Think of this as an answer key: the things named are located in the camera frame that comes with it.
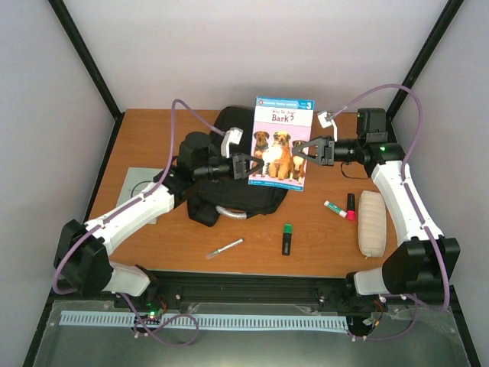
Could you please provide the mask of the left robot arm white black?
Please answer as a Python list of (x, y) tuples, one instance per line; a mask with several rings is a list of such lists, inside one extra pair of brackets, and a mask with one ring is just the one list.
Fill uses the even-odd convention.
[(153, 219), (167, 214), (194, 196), (204, 181), (242, 180), (259, 171), (264, 162), (244, 153), (231, 153), (236, 145), (238, 129), (225, 134), (222, 146), (216, 148), (208, 135), (189, 133), (180, 143), (179, 154), (171, 158), (138, 195), (110, 212), (85, 223), (71, 220), (60, 234), (54, 260), (56, 280), (69, 287), (53, 285), (58, 294), (77, 292), (94, 297), (102, 292), (131, 295), (141, 307), (152, 307), (159, 289), (151, 283), (147, 271), (134, 265), (110, 261), (110, 255), (124, 240)]

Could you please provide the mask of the black student backpack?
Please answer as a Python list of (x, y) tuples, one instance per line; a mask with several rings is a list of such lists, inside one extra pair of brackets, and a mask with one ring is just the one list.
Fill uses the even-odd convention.
[[(231, 146), (231, 152), (251, 154), (253, 122), (252, 109), (228, 106), (219, 113), (214, 126), (224, 132), (240, 128), (243, 136), (239, 145)], [(248, 219), (275, 213), (287, 193), (284, 188), (250, 185), (247, 179), (203, 181), (195, 196), (186, 201), (186, 208), (191, 220), (212, 227), (220, 217), (219, 206), (244, 213)]]

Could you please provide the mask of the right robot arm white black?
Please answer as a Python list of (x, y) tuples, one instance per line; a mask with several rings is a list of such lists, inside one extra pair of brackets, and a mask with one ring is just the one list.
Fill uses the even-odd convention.
[(450, 304), (449, 278), (460, 254), (456, 239), (444, 236), (428, 214), (413, 183), (407, 154), (389, 140), (387, 114), (381, 108), (357, 112), (356, 137), (314, 138), (293, 153), (321, 166), (357, 162), (379, 190), (397, 236), (397, 249), (381, 267), (348, 276), (357, 295), (406, 297), (416, 304), (417, 292), (442, 291), (441, 310)]

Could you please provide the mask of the dog picture book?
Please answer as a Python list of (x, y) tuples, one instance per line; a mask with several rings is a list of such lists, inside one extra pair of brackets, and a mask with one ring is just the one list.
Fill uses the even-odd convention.
[(248, 178), (250, 185), (304, 189), (306, 161), (293, 156), (292, 143), (309, 140), (314, 105), (311, 99), (256, 98), (251, 155), (264, 166), (262, 175)]

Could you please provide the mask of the grey book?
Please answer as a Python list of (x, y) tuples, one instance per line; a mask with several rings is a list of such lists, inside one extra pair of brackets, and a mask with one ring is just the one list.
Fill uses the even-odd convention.
[[(124, 183), (116, 203), (115, 211), (123, 207), (127, 202), (132, 202), (134, 197), (140, 196), (140, 193), (150, 191), (158, 179), (154, 181), (154, 177), (162, 172), (159, 168), (148, 167), (130, 167), (125, 176)], [(148, 198), (138, 203), (138, 206), (133, 205), (124, 212), (119, 213), (111, 223), (118, 225), (120, 223), (131, 223), (132, 220), (140, 220), (140, 214), (143, 209), (150, 209), (153, 215), (147, 224), (156, 224), (157, 217), (164, 213), (168, 207), (168, 192), (162, 185), (155, 190)]]

